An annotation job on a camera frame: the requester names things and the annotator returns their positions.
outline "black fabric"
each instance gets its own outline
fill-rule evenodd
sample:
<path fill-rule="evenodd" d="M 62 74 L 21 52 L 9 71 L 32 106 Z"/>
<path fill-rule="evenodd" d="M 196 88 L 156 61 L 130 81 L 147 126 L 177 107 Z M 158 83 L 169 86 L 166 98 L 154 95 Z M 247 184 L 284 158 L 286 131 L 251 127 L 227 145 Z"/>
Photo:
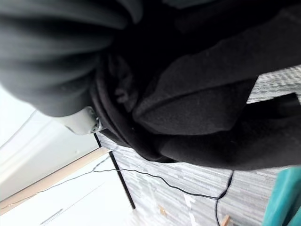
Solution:
<path fill-rule="evenodd" d="M 103 133 L 149 161 L 300 164 L 296 96 L 246 105 L 300 56 L 300 0 L 0 3 L 1 83 L 50 116 L 92 100 Z"/>
<path fill-rule="evenodd" d="M 298 98 L 295 95 L 287 98 L 296 103 L 300 112 Z M 232 170 L 300 164 L 301 115 L 281 119 L 272 116 L 268 119 L 262 111 L 262 104 L 247 107 L 248 110 L 261 112 L 262 118 L 259 114 L 255 119 L 241 117 L 229 131 L 205 136 L 158 137 L 159 152 L 177 161 Z"/>

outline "wooden stick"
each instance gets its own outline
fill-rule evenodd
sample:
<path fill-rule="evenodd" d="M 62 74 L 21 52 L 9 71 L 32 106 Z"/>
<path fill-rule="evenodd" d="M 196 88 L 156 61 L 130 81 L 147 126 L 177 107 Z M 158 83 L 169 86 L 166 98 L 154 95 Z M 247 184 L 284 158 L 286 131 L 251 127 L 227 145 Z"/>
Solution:
<path fill-rule="evenodd" d="M 0 202 L 0 216 L 14 207 L 20 205 L 21 203 L 25 202 L 21 201 L 14 205 L 8 206 L 11 203 L 15 203 L 21 199 L 26 197 L 32 196 L 39 191 L 46 190 L 47 188 L 51 187 L 52 185 L 56 184 L 57 182 L 61 181 L 65 177 L 69 176 L 70 174 L 76 172 L 77 170 L 81 169 L 85 165 L 91 163 L 92 161 L 98 159 L 99 157 L 108 153 L 109 150 L 105 147 L 97 148 L 96 150 L 84 155 L 83 157 L 71 162 L 70 164 L 60 168 L 59 170 L 55 171 L 54 173 L 48 175 L 47 177 L 37 181 L 36 183 L 26 187 L 25 189 L 13 194 L 12 196 L 4 199 Z"/>
<path fill-rule="evenodd" d="M 222 226 L 228 226 L 228 223 L 230 222 L 230 216 L 226 215 L 224 219 L 222 220 Z"/>

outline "coat sleeve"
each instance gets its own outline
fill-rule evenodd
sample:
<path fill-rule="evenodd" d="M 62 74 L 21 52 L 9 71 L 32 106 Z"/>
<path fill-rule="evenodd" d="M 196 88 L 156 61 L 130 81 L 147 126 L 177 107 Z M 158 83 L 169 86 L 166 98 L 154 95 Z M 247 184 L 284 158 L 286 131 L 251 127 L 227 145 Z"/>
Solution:
<path fill-rule="evenodd" d="M 90 105 L 99 53 L 141 20 L 141 1 L 2 0 L 1 84 L 54 117 Z"/>

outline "black metal rod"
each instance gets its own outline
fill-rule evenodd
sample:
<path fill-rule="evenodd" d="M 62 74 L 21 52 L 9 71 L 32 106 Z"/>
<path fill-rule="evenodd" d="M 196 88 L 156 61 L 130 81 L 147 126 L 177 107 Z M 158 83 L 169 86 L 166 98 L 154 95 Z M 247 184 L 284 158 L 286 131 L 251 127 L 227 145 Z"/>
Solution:
<path fill-rule="evenodd" d="M 134 209 L 136 209 L 135 204 L 134 204 L 134 201 L 133 201 L 133 199 L 132 199 L 132 197 L 131 197 L 131 194 L 130 194 L 128 188 L 127 188 L 126 182 L 124 181 L 123 176 L 122 176 L 121 172 L 119 171 L 120 169 L 119 169 L 119 166 L 118 166 L 118 164 L 117 164 L 117 162 L 116 162 L 116 159 L 115 159 L 115 157 L 114 157 L 114 155 L 113 155 L 113 152 L 109 152 L 109 155 L 110 155 L 110 157 L 111 157 L 111 159 L 112 159 L 112 162 L 113 162 L 113 164 L 114 164 L 115 169 L 118 170 L 118 171 L 117 171 L 117 174 L 118 174 L 119 179 L 120 179 L 120 181 L 121 181 L 121 183 L 122 183 L 122 186 L 123 186 L 123 188 L 124 188 L 124 190 L 125 190 L 125 192 L 126 192 L 126 194 L 127 194 L 127 198 L 128 198 L 128 200 L 130 201 L 130 203 L 131 203 L 132 209 L 134 210 Z"/>
<path fill-rule="evenodd" d="M 96 133 L 94 133 L 94 137 L 95 137 L 95 140 L 96 140 L 98 146 L 102 147 L 102 145 L 100 144 L 100 141 L 99 141 L 98 136 L 96 135 Z"/>

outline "black wire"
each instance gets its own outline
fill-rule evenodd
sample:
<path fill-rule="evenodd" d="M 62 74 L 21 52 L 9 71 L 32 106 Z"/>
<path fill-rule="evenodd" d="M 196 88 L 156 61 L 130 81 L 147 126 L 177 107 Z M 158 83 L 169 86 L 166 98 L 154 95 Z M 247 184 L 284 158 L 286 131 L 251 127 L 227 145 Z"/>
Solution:
<path fill-rule="evenodd" d="M 3 207 L 3 208 L 0 209 L 0 210 L 3 210 L 3 209 L 5 209 L 6 207 L 12 206 L 12 205 L 14 205 L 14 204 L 16 204 L 16 203 L 19 203 L 19 202 L 22 202 L 22 201 L 27 200 L 27 199 L 29 199 L 29 198 L 32 198 L 33 196 L 35 196 L 35 195 L 37 195 L 37 194 L 39 194 L 39 193 L 48 191 L 48 190 L 50 190 L 51 188 L 60 186 L 60 185 L 66 183 L 66 182 L 68 182 L 68 181 L 77 179 L 77 178 L 79 178 L 79 177 L 81 177 L 81 176 L 90 174 L 90 173 L 92 173 L 92 172 L 95 172 L 95 173 L 103 173 L 103 172 L 111 172 L 111 171 L 129 171 L 129 172 L 136 172 L 136 173 L 140 173 L 140 174 L 145 174 L 145 175 L 148 175 L 148 176 L 153 177 L 153 178 L 160 178 L 167 186 L 169 186 L 169 187 L 171 187 L 171 188 L 174 188 L 174 189 L 177 189 L 177 190 L 179 190 L 179 191 L 181 191 L 181 192 L 183 192 L 183 193 L 185 193 L 185 194 L 192 195 L 192 196 L 203 197 L 203 198 L 207 198 L 207 199 L 213 199 L 213 200 L 216 200 L 215 208 L 214 208 L 214 211 L 215 211 L 215 219 L 216 219 L 217 225 L 220 226 L 220 223 L 219 223 L 219 220 L 218 220 L 218 216 L 217 216 L 217 206 L 218 206 L 218 201 L 219 201 L 220 199 L 222 199 L 222 198 L 227 194 L 227 191 L 228 191 L 228 189 L 229 189 L 229 187 L 230 187 L 230 185 L 231 185 L 232 179 L 233 179 L 234 171 L 232 171 L 232 173 L 231 173 L 231 175 L 230 175 L 230 177 L 229 177 L 229 179 L 228 179 L 228 184 L 227 184 L 226 189 L 225 189 L 218 197 L 214 197 L 214 196 L 209 196 L 209 195 L 205 195 L 205 194 L 195 194 L 195 193 L 187 192 L 187 191 L 185 191 L 185 190 L 183 190 L 183 189 L 181 189 L 181 188 L 179 188 L 179 187 L 170 185 L 164 178 L 162 178 L 162 177 L 160 177 L 160 176 L 155 176 L 155 175 L 152 175 L 152 174 L 146 173 L 146 172 L 140 172 L 140 171 L 134 170 L 134 169 L 106 169 L 106 170 L 96 171 L 95 169 L 96 169 L 100 164 L 102 164 L 104 161 L 106 161 L 107 159 L 109 159 L 109 156 L 108 156 L 107 158 L 105 158 L 104 160 L 102 160 L 102 161 L 101 161 L 100 163 L 98 163 L 97 165 L 95 165 L 94 168 L 93 168 L 91 171 L 87 172 L 87 173 L 84 173 L 84 174 L 81 174 L 81 175 L 79 175 L 79 176 L 77 176 L 77 177 L 68 179 L 68 180 L 66 180 L 66 181 L 64 181 L 64 182 L 62 182 L 62 183 L 59 183 L 59 184 L 54 185 L 54 186 L 52 186 L 52 187 L 49 187 L 49 188 L 47 188 L 46 190 L 39 191 L 39 192 L 37 192 L 37 193 L 35 193 L 35 194 L 31 195 L 31 196 L 28 196 L 28 197 L 26 197 L 26 198 L 24 198 L 24 199 L 21 199 L 21 200 L 17 201 L 17 202 L 11 203 L 11 204 L 9 204 L 9 205 Z"/>
<path fill-rule="evenodd" d="M 214 200 L 216 200 L 214 212 L 215 212 L 215 220 L 216 220 L 216 223 L 217 223 L 218 226 L 221 226 L 221 225 L 220 225 L 220 222 L 219 222 L 219 220 L 218 220 L 218 216 L 217 216 L 217 206 L 218 206 L 218 201 L 219 201 L 220 199 L 222 199 L 222 198 L 227 194 L 228 189 L 229 189 L 229 187 L 230 187 L 230 185 L 231 185 L 231 182 L 232 182 L 232 179 L 233 179 L 233 174 L 234 174 L 234 171 L 232 171 L 232 172 L 231 172 L 231 175 L 230 175 L 230 177 L 229 177 L 229 179 L 228 179 L 228 183 L 227 183 L 226 189 L 225 189 L 218 197 L 214 197 L 214 196 L 209 196 L 209 195 L 204 195 L 204 194 L 195 194 L 195 193 L 190 193 L 190 192 L 184 191 L 183 189 L 180 189 L 179 187 L 170 185 L 164 178 L 162 178 L 162 177 L 160 177 L 160 176 L 155 176 L 155 175 L 152 175 L 152 174 L 146 173 L 146 172 L 140 172 L 140 171 L 134 170 L 134 169 L 108 169 L 108 170 L 101 170 L 101 171 L 95 171 L 95 170 L 93 170 L 93 172 L 95 172 L 95 173 L 110 172 L 110 171 L 130 171 L 130 172 L 137 172 L 137 173 L 140 173 L 140 174 L 146 174 L 146 175 L 151 176 L 151 177 L 153 177 L 153 178 L 160 178 L 161 180 L 163 180 L 163 182 L 164 182 L 167 186 L 169 186 L 169 187 L 171 187 L 171 188 L 174 188 L 174 189 L 177 189 L 177 190 L 179 190 L 179 191 L 181 191 L 181 192 L 183 192 L 183 193 L 185 193 L 185 194 L 192 195 L 192 196 L 203 197 L 203 198 L 207 198 L 207 199 L 214 199 Z"/>
<path fill-rule="evenodd" d="M 216 223 L 217 223 L 218 226 L 221 226 L 221 225 L 220 225 L 220 222 L 218 221 L 218 216 L 217 216 L 217 206 L 218 206 L 218 201 L 219 201 L 220 199 L 222 199 L 222 198 L 227 194 L 228 189 L 229 189 L 229 187 L 230 187 L 230 185 L 231 185 L 231 183 L 232 183 L 233 174 L 234 174 L 234 171 L 231 172 L 231 175 L 230 175 L 230 177 L 229 177 L 229 179 L 228 179 L 228 183 L 227 183 L 226 189 L 218 196 L 218 198 L 217 198 L 217 200 L 216 200 L 216 202 L 215 202 L 214 213 L 215 213 L 215 220 L 216 220 Z"/>

